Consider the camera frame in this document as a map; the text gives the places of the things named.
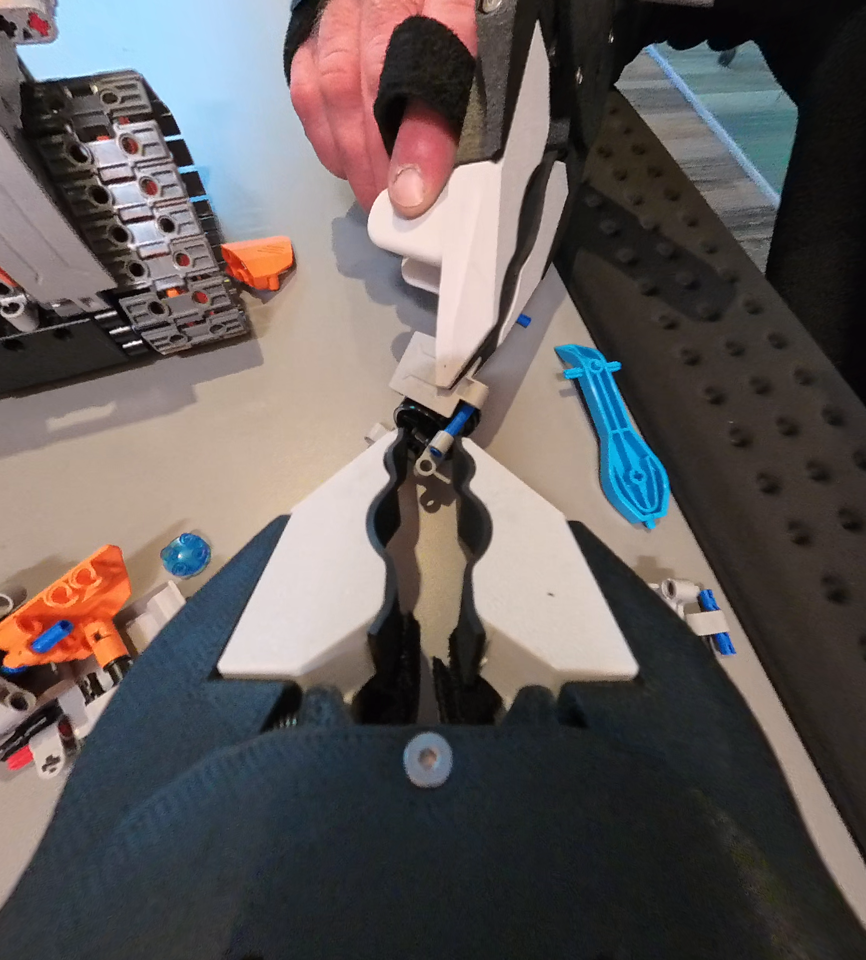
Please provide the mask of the large grey tracked brick vehicle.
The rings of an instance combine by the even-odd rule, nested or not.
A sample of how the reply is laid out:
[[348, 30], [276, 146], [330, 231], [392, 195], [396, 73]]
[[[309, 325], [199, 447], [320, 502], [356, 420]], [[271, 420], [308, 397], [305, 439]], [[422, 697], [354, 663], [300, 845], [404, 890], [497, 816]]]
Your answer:
[[222, 234], [142, 74], [38, 80], [56, 2], [0, 2], [0, 397], [247, 337]]

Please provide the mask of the orange wedge brick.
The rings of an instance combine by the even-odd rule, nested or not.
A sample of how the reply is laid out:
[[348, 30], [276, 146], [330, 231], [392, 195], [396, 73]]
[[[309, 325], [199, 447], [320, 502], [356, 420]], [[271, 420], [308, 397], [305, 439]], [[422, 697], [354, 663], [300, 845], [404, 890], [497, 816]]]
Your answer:
[[227, 242], [220, 250], [228, 275], [254, 291], [278, 291], [282, 277], [295, 269], [295, 251], [287, 236]]

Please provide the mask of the small grey orange brick assembly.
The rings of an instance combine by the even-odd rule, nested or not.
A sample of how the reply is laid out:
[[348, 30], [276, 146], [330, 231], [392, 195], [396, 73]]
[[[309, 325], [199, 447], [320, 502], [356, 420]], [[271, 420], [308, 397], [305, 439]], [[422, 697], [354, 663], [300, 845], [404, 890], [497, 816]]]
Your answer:
[[40, 592], [0, 591], [0, 766], [53, 779], [74, 762], [119, 685], [179, 613], [174, 581], [130, 605], [124, 555], [105, 545]]

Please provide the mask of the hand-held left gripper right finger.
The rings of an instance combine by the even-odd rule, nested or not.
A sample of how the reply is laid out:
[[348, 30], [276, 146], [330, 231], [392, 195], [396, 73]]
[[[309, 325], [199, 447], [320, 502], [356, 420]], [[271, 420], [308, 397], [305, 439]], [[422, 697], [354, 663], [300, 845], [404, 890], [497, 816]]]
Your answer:
[[526, 688], [626, 682], [638, 664], [566, 516], [472, 440], [456, 447], [466, 566], [456, 667], [511, 706]]

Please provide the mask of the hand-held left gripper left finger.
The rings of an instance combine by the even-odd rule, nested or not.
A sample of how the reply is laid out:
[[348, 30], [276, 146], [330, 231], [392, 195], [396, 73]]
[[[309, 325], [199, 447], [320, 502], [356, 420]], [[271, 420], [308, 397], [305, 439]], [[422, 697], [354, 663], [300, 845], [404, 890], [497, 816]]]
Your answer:
[[387, 547], [408, 453], [405, 438], [378, 438], [295, 505], [219, 658], [223, 678], [334, 686], [346, 699], [393, 680], [406, 619]]

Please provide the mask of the person's right hand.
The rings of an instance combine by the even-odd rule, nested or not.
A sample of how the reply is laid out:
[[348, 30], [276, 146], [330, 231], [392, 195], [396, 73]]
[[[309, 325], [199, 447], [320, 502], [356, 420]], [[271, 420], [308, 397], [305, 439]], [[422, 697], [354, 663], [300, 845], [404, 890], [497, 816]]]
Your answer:
[[394, 29], [405, 19], [439, 21], [477, 52], [474, 1], [332, 1], [292, 61], [295, 112], [320, 162], [348, 181], [369, 212], [386, 190], [400, 216], [415, 219], [437, 200], [455, 162], [459, 131], [422, 100], [405, 107], [387, 152], [376, 118], [382, 67]]

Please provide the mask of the light blue paddle piece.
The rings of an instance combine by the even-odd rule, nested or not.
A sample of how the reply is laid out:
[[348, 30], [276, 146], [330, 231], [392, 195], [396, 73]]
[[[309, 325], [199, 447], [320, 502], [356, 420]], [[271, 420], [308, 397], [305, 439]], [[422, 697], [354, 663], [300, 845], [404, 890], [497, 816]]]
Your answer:
[[633, 525], [654, 529], [667, 515], [665, 467], [634, 426], [615, 381], [621, 364], [591, 346], [555, 348], [565, 378], [583, 400], [598, 440], [599, 479], [607, 501]]

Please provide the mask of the grey axle connector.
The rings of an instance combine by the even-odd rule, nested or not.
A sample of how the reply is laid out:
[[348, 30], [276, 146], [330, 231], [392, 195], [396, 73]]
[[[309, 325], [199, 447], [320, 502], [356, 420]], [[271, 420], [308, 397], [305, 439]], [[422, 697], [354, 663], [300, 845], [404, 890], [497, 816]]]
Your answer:
[[461, 402], [451, 417], [441, 426], [438, 425], [431, 438], [426, 441], [416, 459], [415, 474], [420, 477], [437, 474], [439, 468], [453, 453], [458, 441], [468, 437], [474, 431], [481, 417], [480, 408]]

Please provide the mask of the grey sleeve with blue pins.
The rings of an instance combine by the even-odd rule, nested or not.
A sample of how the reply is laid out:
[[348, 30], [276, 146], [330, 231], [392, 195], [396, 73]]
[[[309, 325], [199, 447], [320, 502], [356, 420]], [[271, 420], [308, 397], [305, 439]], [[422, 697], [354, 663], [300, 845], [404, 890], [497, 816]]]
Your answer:
[[712, 589], [675, 578], [652, 582], [650, 589], [713, 653], [720, 657], [732, 657], [736, 654], [726, 615]]

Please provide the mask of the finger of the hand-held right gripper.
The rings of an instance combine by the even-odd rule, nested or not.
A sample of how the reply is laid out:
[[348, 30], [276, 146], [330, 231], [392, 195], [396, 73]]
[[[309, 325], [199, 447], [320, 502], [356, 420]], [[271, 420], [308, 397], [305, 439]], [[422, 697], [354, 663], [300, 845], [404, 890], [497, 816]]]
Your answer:
[[554, 154], [544, 155], [527, 183], [513, 253], [509, 264], [500, 273], [496, 323], [468, 364], [470, 374], [474, 374], [507, 338], [542, 280], [568, 195], [566, 164]]
[[458, 167], [437, 203], [439, 303], [434, 378], [451, 387], [490, 334], [501, 343], [542, 275], [545, 255], [530, 252], [503, 301], [516, 256], [523, 200], [543, 162], [550, 126], [549, 62], [535, 24], [503, 156]]

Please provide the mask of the person's black clothing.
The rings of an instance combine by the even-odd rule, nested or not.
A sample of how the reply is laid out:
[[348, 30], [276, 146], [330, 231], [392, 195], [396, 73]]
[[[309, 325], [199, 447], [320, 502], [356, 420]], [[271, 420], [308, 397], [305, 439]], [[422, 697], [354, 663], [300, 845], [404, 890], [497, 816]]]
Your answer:
[[615, 73], [665, 42], [760, 50], [797, 108], [766, 276], [866, 406], [866, 1], [621, 2]]

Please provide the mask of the blue transparent round stud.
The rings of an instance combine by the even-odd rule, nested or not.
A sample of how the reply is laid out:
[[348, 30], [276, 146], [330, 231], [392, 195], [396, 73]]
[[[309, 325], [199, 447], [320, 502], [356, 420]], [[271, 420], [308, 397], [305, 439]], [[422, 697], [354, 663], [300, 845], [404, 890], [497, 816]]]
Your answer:
[[162, 568], [170, 577], [188, 580], [203, 573], [212, 561], [212, 547], [195, 532], [182, 532], [160, 550]]

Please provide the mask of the black dimpled foam mat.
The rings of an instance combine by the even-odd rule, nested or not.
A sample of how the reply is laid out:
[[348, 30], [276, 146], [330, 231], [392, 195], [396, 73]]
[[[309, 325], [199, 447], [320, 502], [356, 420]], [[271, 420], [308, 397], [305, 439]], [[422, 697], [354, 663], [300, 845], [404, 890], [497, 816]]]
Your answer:
[[616, 90], [557, 266], [866, 861], [866, 408]]

